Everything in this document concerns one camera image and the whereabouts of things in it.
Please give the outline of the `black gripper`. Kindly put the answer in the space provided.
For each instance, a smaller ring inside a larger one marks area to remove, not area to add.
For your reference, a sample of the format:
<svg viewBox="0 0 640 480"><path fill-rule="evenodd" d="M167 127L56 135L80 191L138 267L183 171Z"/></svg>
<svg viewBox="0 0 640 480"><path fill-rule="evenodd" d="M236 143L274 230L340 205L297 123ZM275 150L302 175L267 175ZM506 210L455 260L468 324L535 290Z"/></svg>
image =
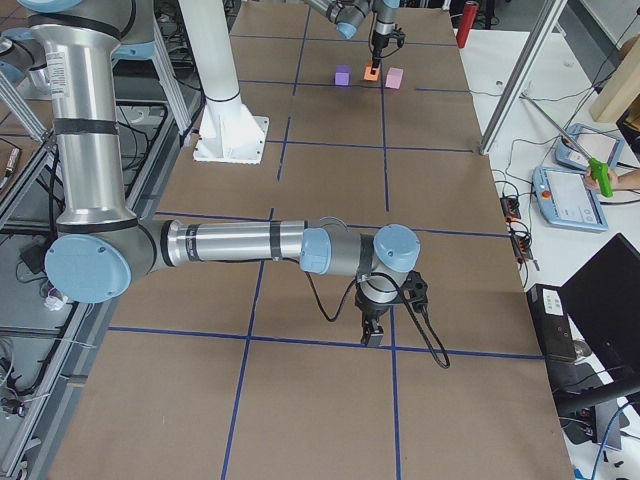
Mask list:
<svg viewBox="0 0 640 480"><path fill-rule="evenodd" d="M362 337L360 343L364 347L379 347L384 337L384 330L379 319L396 300L396 294L381 292L376 289L369 291L365 284L356 286L355 306L361 312Z"/></svg>
<svg viewBox="0 0 640 480"><path fill-rule="evenodd" d="M384 49L389 45L389 38L389 34L381 34L377 31L372 33L372 75L379 74L381 57L383 56Z"/></svg>

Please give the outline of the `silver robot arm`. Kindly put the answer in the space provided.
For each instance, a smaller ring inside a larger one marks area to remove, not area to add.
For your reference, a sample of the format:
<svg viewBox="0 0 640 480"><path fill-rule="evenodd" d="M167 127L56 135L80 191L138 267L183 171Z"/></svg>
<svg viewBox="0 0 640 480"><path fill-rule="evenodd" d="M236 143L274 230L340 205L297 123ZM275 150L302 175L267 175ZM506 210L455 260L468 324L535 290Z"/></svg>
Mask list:
<svg viewBox="0 0 640 480"><path fill-rule="evenodd" d="M379 345L381 316L406 299L420 242L391 224L360 234L332 219L184 225L143 221L126 204L113 58L123 45L153 42L148 1L29 1L29 28L45 53L63 175L65 208L44 259L52 285L70 299L102 303L139 278L189 262L296 261L308 275L350 278L362 313L362 342Z"/></svg>
<svg viewBox="0 0 640 480"><path fill-rule="evenodd" d="M405 34L396 23L397 12L400 8L399 1L305 0L304 4L334 24L344 39L351 39L367 16L370 13L374 15L369 34L371 62L365 68L365 80L376 81L378 79L381 63L385 58L384 50L392 39L396 41L397 50L404 45Z"/></svg>

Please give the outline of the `person hand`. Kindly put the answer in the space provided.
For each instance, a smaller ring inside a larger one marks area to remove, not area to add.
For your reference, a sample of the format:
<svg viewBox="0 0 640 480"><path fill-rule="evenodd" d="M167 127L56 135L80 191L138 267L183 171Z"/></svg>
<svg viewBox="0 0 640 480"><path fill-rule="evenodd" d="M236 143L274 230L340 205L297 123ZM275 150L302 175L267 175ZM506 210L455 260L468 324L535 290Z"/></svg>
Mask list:
<svg viewBox="0 0 640 480"><path fill-rule="evenodd" d="M615 171L609 169L607 171L607 175L608 175L610 186L614 187L616 185L616 182L617 182L617 175L616 175ZM591 172L590 169L588 169L586 171L586 173L585 173L584 184L589 190L593 190L593 191L596 191L596 192L600 192L601 191L600 186L599 186L599 182L593 177L592 172Z"/></svg>

